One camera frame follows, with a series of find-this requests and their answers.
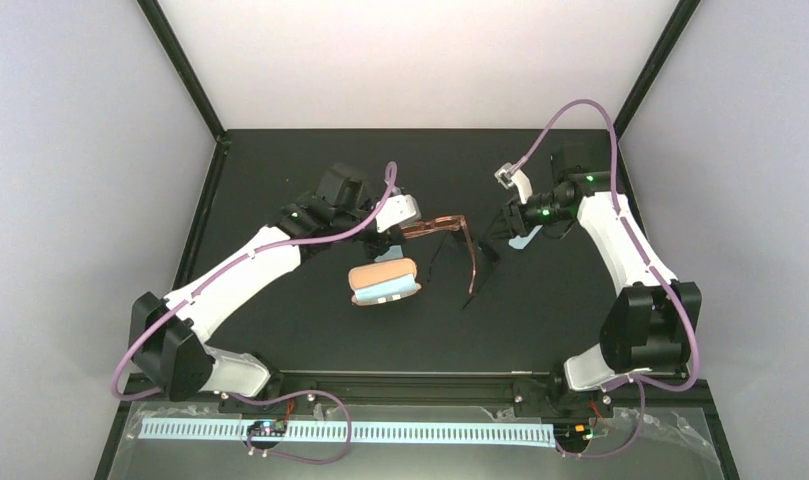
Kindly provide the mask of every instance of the brown sunglasses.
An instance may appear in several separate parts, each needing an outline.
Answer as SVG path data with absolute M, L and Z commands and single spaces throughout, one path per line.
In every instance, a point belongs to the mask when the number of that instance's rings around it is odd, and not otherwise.
M 469 282 L 469 295 L 475 293 L 475 276 L 478 274 L 477 262 L 475 261 L 475 244 L 472 242 L 472 235 L 469 234 L 469 225 L 463 215 L 447 215 L 437 217 L 427 222 L 416 222 L 401 229 L 404 238 L 419 238 L 436 232 L 463 231 L 466 237 L 466 245 L 469 247 L 469 255 L 472 257 L 472 280 Z

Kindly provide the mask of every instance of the purple cable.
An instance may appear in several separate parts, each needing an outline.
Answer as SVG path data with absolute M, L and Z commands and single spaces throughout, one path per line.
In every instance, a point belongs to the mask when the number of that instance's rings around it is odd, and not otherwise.
M 557 451 L 560 452 L 560 454 L 562 454 L 563 456 L 574 458 L 607 458 L 612 457 L 614 455 L 618 455 L 627 450 L 628 448 L 630 448 L 630 446 L 633 445 L 638 438 L 640 438 L 640 433 L 642 432 L 642 424 L 645 421 L 645 387 L 643 387 L 642 381 L 640 381 L 637 378 L 634 379 L 634 383 L 637 384 L 637 388 L 640 390 L 640 418 L 637 421 L 637 428 L 634 430 L 633 435 L 631 435 L 631 438 L 629 438 L 627 442 L 625 442 L 621 447 L 615 450 L 611 450 L 607 453 L 594 453 L 590 455 L 584 455 L 582 453 L 569 453 L 566 450 L 563 450 L 563 447 L 560 446 L 560 443 L 558 443 L 557 439 L 555 438 L 554 444 Z
M 318 238 L 301 238 L 301 239 L 289 239 L 283 240 L 280 242 L 270 243 L 268 245 L 263 245 L 262 247 L 258 247 L 254 249 L 256 253 L 262 253 L 266 250 L 283 247 L 287 245 L 318 245 L 320 243 L 333 243 L 338 242 L 340 240 L 345 240 L 346 238 L 352 237 L 357 233 L 360 233 L 364 228 L 368 227 L 370 223 L 372 223 L 377 217 L 378 213 L 380 213 L 383 206 L 386 204 L 387 199 L 392 195 L 392 190 L 395 188 L 395 179 L 398 176 L 398 165 L 395 162 L 389 162 L 386 164 L 386 170 L 384 172 L 384 180 L 386 180 L 386 190 L 381 195 L 380 200 L 378 201 L 377 206 L 375 206 L 374 210 L 369 213 L 369 215 L 360 222 L 356 227 L 348 230 L 346 232 L 338 233 L 336 235 L 329 235 L 327 237 L 318 237 Z M 248 254 L 241 255 L 235 259 L 233 259 L 230 263 L 226 264 L 222 268 L 218 269 L 215 273 L 210 275 L 206 280 L 201 282 L 201 285 L 196 288 L 192 292 L 192 298 L 197 297 L 201 294 L 201 292 L 210 284 L 212 284 L 217 278 L 224 275 L 228 270 L 239 265 L 243 261 L 247 260 Z M 124 367 L 127 365 L 133 355 L 136 353 L 137 350 L 142 348 L 142 345 L 149 339 L 151 336 L 159 330 L 163 325 L 165 325 L 174 315 L 177 314 L 183 307 L 188 304 L 186 300 L 181 301 L 174 308 L 166 312 L 162 317 L 160 317 L 156 322 L 154 322 L 147 330 L 145 330 L 142 335 L 139 336 L 131 345 L 130 348 L 124 353 L 124 356 L 121 357 L 121 361 L 118 362 L 118 366 L 115 367 L 115 371 L 113 372 L 112 384 L 110 384 L 110 393 L 112 395 L 122 401 L 132 402 L 135 400 L 141 400 L 145 397 L 150 397 L 151 395 L 155 395 L 160 393 L 159 388 L 151 388 L 145 390 L 143 392 L 135 393 L 132 395 L 125 395 L 118 389 L 118 382 L 121 380 L 121 375 L 124 373 Z
M 247 403 L 248 405 L 254 405 L 254 406 L 257 406 L 257 407 L 267 407 L 269 405 L 274 405 L 275 403 L 280 403 L 280 402 L 282 402 L 284 400 L 289 400 L 289 399 L 292 399 L 292 398 L 295 398 L 295 397 L 301 397 L 301 396 L 309 395 L 309 394 L 321 395 L 323 397 L 329 398 L 329 399 L 333 400 L 333 403 L 335 403 L 339 408 L 342 409 L 342 413 L 345 415 L 345 443 L 342 444 L 342 449 L 336 455 L 334 455 L 334 456 L 332 456 L 330 458 L 322 459 L 322 460 L 317 460 L 315 458 L 302 457 L 302 456 L 299 456 L 299 455 L 293 455 L 291 453 L 272 452 L 272 451 L 269 451 L 269 450 L 262 450 L 263 456 L 271 455 L 273 457 L 285 458 L 287 460 L 294 460 L 296 462 L 308 463 L 310 465 L 327 465 L 329 463 L 333 463 L 333 462 L 336 462 L 336 461 L 342 459 L 342 457 L 344 457 L 345 454 L 348 453 L 348 449 L 351 446 L 351 431 L 352 431 L 351 414 L 348 413 L 348 409 L 345 408 L 345 404 L 342 403 L 342 400 L 340 400 L 339 398 L 337 398 L 334 395 L 331 395 L 330 393 L 323 392 L 321 390 L 301 390 L 300 392 L 290 393 L 288 395 L 273 398 L 271 400 L 252 400 L 250 398 L 243 397 L 242 395 L 236 395 L 236 394 L 231 394 L 230 396 L 237 399 L 237 400 L 239 400 L 240 402 Z M 253 452 L 255 452 L 257 450 L 260 450 L 260 449 L 253 446 L 253 445 L 251 445 L 251 437 L 252 437 L 252 435 L 253 434 L 249 434 L 248 438 L 245 439 L 245 446 L 248 447 L 248 450 L 253 454 Z
M 613 127 L 613 120 L 610 119 L 610 115 L 607 114 L 607 110 L 604 107 L 596 102 L 595 100 L 590 100 L 588 98 L 579 98 L 577 100 L 573 100 L 566 105 L 563 106 L 560 110 L 557 110 L 557 113 L 551 117 L 551 120 L 545 125 L 545 128 L 542 129 L 537 139 L 534 141 L 534 144 L 531 145 L 531 148 L 528 149 L 528 153 L 526 153 L 522 158 L 516 162 L 515 165 L 510 167 L 510 175 L 513 175 L 517 171 L 519 171 L 522 167 L 528 163 L 528 160 L 531 159 L 531 155 L 534 154 L 537 148 L 539 148 L 539 144 L 542 143 L 545 135 L 551 130 L 551 127 L 557 122 L 557 120 L 566 113 L 566 110 L 576 106 L 576 105 L 589 105 L 596 110 L 601 116 L 604 118 L 604 123 L 607 125 L 607 132 L 610 134 L 610 197 L 613 200 L 613 208 L 616 210 L 616 213 L 619 214 L 621 208 L 619 207 L 619 202 L 616 201 L 616 159 L 619 156 L 619 145 L 616 139 L 616 129 Z
M 566 105 L 563 106 L 563 108 L 558 110 L 557 113 L 555 113 L 554 116 L 551 117 L 551 120 L 548 121 L 548 124 L 546 124 L 545 128 L 539 134 L 536 141 L 534 141 L 533 145 L 531 145 L 531 148 L 528 149 L 528 153 L 526 153 L 522 158 L 519 159 L 518 162 L 516 162 L 515 165 L 513 165 L 510 168 L 510 174 L 512 175 L 513 173 L 521 169 L 523 166 L 525 166 L 526 163 L 528 163 L 528 160 L 530 160 L 531 155 L 534 154 L 534 151 L 536 151 L 536 149 L 539 147 L 539 144 L 542 143 L 542 140 L 545 138 L 545 135 L 548 133 L 549 130 L 551 130 L 551 127 L 554 126 L 554 123 L 557 122 L 557 119 L 559 119 L 560 116 L 566 112 L 566 110 L 569 110 L 570 108 L 576 105 L 590 105 L 594 107 L 604 118 L 604 123 L 607 125 L 607 133 L 610 136 L 610 199 L 613 201 L 613 209 L 616 211 L 616 215 L 620 215 L 622 209 L 619 206 L 618 201 L 619 195 L 616 192 L 616 170 L 617 170 L 616 167 L 618 165 L 618 158 L 619 158 L 618 153 L 619 143 L 618 139 L 616 138 L 616 129 L 613 127 L 613 120 L 610 119 L 610 115 L 607 114 L 607 110 L 605 110 L 604 107 L 595 100 L 581 98 L 567 103 Z M 631 243 L 634 244 L 634 248 L 637 249 L 637 253 L 639 253 L 643 263 L 646 265 L 646 267 L 648 267 L 648 271 L 652 275 L 654 275 L 654 278 L 658 281 L 658 283 L 660 283 L 660 286 L 663 287 L 663 290 L 672 300 L 672 304 L 675 305 L 675 310 L 678 312 L 678 316 L 681 318 L 681 323 L 684 325 L 684 331 L 687 333 L 687 341 L 690 344 L 690 352 L 691 352 L 690 361 L 692 363 L 692 368 L 690 369 L 690 377 L 687 379 L 686 382 L 684 382 L 681 385 L 669 385 L 659 380 L 646 377 L 645 375 L 634 375 L 634 378 L 640 378 L 649 385 L 670 392 L 683 392 L 689 390 L 693 385 L 695 385 L 695 382 L 698 380 L 699 372 L 701 370 L 701 358 L 699 357 L 698 353 L 698 340 L 696 339 L 695 331 L 693 330 L 693 325 L 690 322 L 690 317 L 689 315 L 687 315 L 687 311 L 684 308 L 684 304 L 681 303 L 680 297 L 678 297 L 678 295 L 675 294 L 675 291 L 672 289 L 672 287 L 669 285 L 666 279 L 663 278 L 660 272 L 657 271 L 657 268 L 651 266 L 651 259 L 648 256 L 648 252 L 646 252 L 645 249 L 643 248 L 639 238 L 637 237 L 636 232 L 634 232 L 633 228 L 631 228 L 631 225 L 628 223 L 628 220 L 623 217 L 620 219 L 620 222 L 622 223 L 622 226 L 625 227 L 625 231 L 628 233 L 628 237 L 630 237 Z M 624 385 L 625 383 L 627 382 L 616 380 L 608 384 L 607 388 L 608 390 L 613 390 L 615 388 Z

